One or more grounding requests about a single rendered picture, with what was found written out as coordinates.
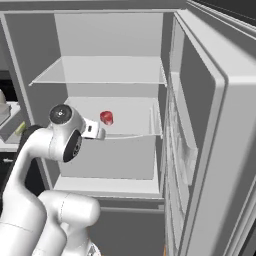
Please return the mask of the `clear fridge shelf with rim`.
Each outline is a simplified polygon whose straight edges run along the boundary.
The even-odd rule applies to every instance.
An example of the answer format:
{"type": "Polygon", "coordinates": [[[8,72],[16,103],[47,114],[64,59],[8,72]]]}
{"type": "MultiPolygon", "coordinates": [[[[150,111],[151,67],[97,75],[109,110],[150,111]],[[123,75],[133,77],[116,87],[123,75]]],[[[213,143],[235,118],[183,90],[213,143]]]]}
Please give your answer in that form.
{"type": "Polygon", "coordinates": [[[158,101],[140,97],[68,97],[65,103],[82,116],[84,131],[103,128],[108,137],[162,135],[158,101]],[[111,111],[113,124],[105,125],[100,113],[111,111]]]}

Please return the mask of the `red raw steak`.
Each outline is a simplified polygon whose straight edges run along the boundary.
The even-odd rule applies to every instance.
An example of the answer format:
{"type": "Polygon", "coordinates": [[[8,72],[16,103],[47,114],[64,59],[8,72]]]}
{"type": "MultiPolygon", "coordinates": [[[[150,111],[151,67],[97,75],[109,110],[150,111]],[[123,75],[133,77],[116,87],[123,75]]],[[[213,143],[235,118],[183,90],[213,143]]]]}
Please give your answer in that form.
{"type": "Polygon", "coordinates": [[[113,114],[111,111],[103,111],[100,113],[100,120],[105,125],[112,125],[113,124],[113,114]]]}

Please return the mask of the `grey fridge crisper drawer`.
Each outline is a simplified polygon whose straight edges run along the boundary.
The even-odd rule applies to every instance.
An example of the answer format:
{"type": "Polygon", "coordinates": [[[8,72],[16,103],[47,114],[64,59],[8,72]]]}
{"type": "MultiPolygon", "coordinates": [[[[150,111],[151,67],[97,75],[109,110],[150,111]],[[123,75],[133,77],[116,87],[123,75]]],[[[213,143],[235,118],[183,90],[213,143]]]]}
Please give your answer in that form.
{"type": "Polygon", "coordinates": [[[155,136],[84,140],[78,155],[60,163],[64,177],[150,180],[153,178],[155,136]]]}

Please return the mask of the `grey fridge door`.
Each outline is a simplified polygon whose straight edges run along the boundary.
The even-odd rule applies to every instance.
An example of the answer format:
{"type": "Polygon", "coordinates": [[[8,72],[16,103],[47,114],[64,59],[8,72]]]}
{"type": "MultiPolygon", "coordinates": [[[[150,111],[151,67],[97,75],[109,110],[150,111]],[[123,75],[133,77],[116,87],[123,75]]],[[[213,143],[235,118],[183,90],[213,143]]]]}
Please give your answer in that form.
{"type": "Polygon", "coordinates": [[[165,17],[166,256],[239,256],[256,219],[256,27],[198,3],[165,17]],[[184,182],[171,122],[178,72],[198,147],[184,182]]]}

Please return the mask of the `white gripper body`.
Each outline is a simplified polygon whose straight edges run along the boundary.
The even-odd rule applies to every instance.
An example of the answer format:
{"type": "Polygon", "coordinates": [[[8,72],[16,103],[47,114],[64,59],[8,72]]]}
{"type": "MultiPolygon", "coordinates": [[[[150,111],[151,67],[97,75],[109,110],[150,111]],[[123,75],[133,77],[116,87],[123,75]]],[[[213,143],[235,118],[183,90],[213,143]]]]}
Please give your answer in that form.
{"type": "Polygon", "coordinates": [[[104,140],[105,139],[105,130],[103,128],[92,129],[91,131],[84,131],[82,137],[84,139],[93,139],[93,140],[104,140]]]}

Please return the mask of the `clear glass fridge shelf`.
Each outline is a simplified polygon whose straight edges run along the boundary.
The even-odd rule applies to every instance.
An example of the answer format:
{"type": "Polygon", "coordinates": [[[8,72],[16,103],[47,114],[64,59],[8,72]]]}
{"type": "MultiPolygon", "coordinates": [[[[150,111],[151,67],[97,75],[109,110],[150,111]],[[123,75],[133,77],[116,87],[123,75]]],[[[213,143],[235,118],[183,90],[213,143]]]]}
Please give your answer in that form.
{"type": "Polygon", "coordinates": [[[159,57],[63,56],[34,83],[167,84],[159,57]]]}

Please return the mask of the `grey fridge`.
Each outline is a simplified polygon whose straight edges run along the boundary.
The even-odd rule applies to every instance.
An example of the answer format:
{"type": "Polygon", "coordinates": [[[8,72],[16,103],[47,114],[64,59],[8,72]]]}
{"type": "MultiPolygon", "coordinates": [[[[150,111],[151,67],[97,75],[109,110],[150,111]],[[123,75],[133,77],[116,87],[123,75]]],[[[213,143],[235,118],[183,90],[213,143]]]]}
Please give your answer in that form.
{"type": "Polygon", "coordinates": [[[87,197],[163,199],[164,142],[168,103],[168,49],[171,29],[160,10],[26,10],[0,11],[0,46],[8,63],[16,99],[0,103],[0,149],[17,155],[22,134],[15,130],[48,127],[49,113],[68,97],[140,97],[158,101],[162,135],[155,136],[150,180],[64,177],[59,161],[35,158],[25,187],[38,196],[46,190],[87,197]],[[167,84],[30,83],[63,56],[159,57],[167,84]]]}

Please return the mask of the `grey door bin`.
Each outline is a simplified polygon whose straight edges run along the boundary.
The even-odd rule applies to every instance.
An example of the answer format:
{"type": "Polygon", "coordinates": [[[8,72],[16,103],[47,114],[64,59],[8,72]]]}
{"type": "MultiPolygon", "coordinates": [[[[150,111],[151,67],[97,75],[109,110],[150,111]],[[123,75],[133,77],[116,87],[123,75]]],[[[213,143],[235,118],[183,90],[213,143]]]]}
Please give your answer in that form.
{"type": "Polygon", "coordinates": [[[184,182],[191,185],[196,167],[198,147],[178,72],[172,72],[170,74],[170,89],[171,122],[174,130],[178,159],[181,161],[184,182]]]}

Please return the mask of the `grey freezer drawer front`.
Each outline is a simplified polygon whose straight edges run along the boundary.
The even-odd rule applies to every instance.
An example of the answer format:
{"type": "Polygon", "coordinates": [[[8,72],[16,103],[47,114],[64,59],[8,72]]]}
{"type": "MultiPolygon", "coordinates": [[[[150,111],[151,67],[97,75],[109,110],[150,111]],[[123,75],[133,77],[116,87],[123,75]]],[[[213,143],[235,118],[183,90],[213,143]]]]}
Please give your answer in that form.
{"type": "Polygon", "coordinates": [[[163,199],[98,197],[99,220],[89,229],[103,256],[163,256],[163,199]]]}

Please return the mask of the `yellow green corn cob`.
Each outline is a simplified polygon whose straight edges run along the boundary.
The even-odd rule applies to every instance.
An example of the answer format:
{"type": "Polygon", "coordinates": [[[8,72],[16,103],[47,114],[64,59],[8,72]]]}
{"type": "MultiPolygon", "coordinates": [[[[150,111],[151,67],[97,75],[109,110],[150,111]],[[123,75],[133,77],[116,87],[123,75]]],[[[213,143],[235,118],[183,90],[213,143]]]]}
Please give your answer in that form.
{"type": "Polygon", "coordinates": [[[17,136],[21,135],[23,133],[23,131],[26,129],[26,123],[25,121],[23,121],[19,126],[18,128],[15,130],[15,134],[17,136]]]}

